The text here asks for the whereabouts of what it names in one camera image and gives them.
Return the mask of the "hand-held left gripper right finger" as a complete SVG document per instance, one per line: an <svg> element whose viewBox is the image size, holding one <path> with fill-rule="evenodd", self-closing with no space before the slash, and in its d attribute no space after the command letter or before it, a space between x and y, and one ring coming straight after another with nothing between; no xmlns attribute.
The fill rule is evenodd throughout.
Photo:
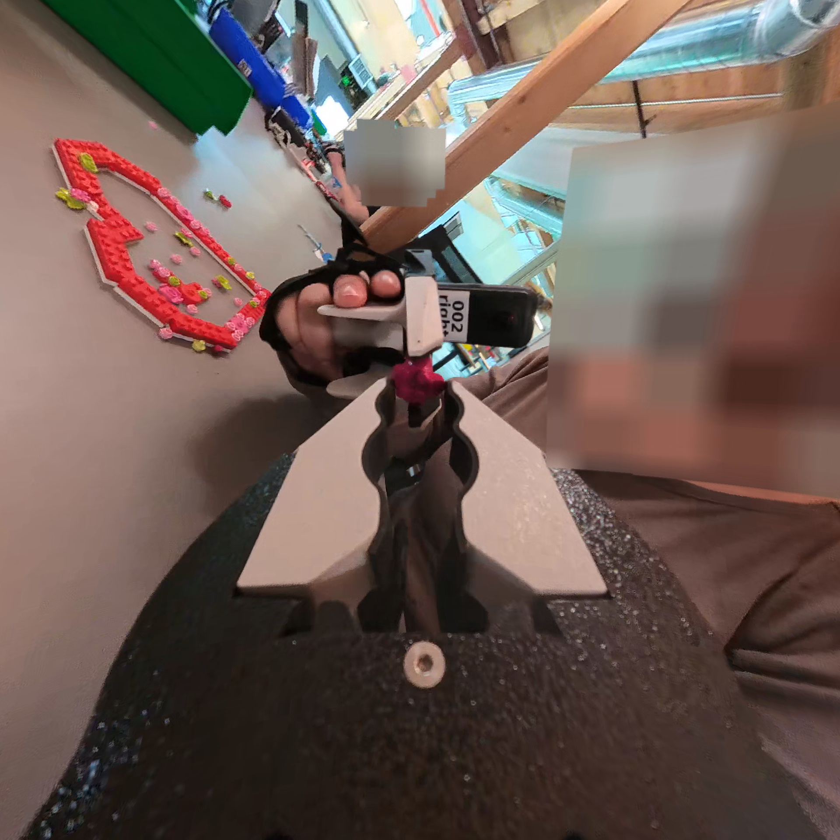
<svg viewBox="0 0 840 840"><path fill-rule="evenodd" d="M509 612L540 628L551 602L606 599L542 450L454 381L442 414L448 437L429 480L441 630L484 633Z"/></svg>

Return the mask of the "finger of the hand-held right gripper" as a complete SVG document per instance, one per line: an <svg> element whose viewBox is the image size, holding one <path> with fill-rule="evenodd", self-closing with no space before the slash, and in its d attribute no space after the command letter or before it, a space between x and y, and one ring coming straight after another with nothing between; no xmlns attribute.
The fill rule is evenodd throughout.
<svg viewBox="0 0 840 840"><path fill-rule="evenodd" d="M432 276L407 276L404 284L405 350L409 360L420 360L444 343L438 284Z"/></svg>

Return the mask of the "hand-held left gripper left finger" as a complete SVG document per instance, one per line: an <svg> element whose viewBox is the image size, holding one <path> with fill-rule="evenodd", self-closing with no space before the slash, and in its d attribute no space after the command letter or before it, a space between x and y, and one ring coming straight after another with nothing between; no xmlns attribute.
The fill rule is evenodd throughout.
<svg viewBox="0 0 840 840"><path fill-rule="evenodd" d="M342 604L364 632L404 629L406 576L384 473L393 383L371 384L295 452L237 580L244 595Z"/></svg>

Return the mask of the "magenta lego flower piece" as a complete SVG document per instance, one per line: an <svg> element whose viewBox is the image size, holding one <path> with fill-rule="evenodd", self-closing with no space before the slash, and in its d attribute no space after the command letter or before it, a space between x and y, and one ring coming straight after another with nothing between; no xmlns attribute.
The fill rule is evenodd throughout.
<svg viewBox="0 0 840 840"><path fill-rule="evenodd" d="M434 370L430 356L409 358L393 366L391 380L395 395L413 406L439 398L446 387L444 378Z"/></svg>

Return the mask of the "scattered lego flower pieces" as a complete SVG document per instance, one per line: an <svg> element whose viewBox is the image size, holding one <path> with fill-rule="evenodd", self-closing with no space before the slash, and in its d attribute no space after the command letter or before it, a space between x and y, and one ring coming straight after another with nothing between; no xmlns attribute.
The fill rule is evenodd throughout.
<svg viewBox="0 0 840 840"><path fill-rule="evenodd" d="M215 297L227 296L236 302L229 274L188 231L149 219L142 223L141 232L143 239L135 254L165 300L191 314Z"/></svg>

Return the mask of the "person's right hand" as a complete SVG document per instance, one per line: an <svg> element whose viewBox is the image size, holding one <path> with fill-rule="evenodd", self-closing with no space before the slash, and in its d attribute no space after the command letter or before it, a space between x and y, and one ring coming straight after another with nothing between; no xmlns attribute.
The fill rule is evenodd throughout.
<svg viewBox="0 0 840 840"><path fill-rule="evenodd" d="M347 351L336 344L331 320L320 308L362 308L369 296L399 298L403 294L401 283L400 277L387 269L371 276L363 271L340 275L332 285L311 283L284 297L275 324L288 345L278 357L289 380L297 385L325 387L344 377Z"/></svg>

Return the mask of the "green plastic bin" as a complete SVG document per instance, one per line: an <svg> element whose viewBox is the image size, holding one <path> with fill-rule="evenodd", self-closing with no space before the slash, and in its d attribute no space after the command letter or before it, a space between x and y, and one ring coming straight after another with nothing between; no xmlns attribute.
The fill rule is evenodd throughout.
<svg viewBox="0 0 840 840"><path fill-rule="evenodd" d="M193 2L46 1L196 135L228 135L251 87L197 23Z"/></svg>

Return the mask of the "silver spiral air duct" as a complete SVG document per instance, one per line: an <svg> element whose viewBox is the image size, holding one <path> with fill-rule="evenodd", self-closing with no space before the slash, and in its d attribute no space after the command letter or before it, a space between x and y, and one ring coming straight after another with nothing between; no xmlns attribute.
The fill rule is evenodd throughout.
<svg viewBox="0 0 840 840"><path fill-rule="evenodd" d="M772 64L838 26L838 1L720 2L680 14L601 84Z"/></svg>

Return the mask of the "red lego heart frame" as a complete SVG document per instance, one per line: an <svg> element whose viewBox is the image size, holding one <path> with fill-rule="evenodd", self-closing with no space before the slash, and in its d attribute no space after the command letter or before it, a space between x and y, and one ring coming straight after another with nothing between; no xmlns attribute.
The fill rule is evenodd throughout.
<svg viewBox="0 0 840 840"><path fill-rule="evenodd" d="M269 292L253 272L239 262L212 235L210 229L150 172L112 151L102 143L56 139L52 145L64 186L56 199L87 216L82 229L101 283L148 319L161 340L181 340L196 353L227 354L258 326L266 312ZM222 324L203 320L165 300L149 275L143 275L130 254L130 247L144 238L134 225L106 197L102 177L113 175L138 190L171 219L197 238L231 281L242 288L236 296L235 312Z"/></svg>

